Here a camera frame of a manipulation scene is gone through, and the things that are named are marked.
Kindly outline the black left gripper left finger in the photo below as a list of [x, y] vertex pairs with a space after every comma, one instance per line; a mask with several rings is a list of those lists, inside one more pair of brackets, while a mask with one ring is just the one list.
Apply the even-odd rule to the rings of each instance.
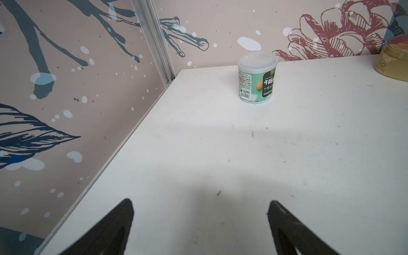
[[134, 217], [130, 199], [122, 200], [62, 255], [124, 255]]

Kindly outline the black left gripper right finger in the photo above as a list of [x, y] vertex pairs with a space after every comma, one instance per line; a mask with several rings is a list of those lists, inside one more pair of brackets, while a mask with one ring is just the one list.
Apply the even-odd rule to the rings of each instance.
[[338, 254], [277, 200], [271, 201], [267, 217], [279, 255]]

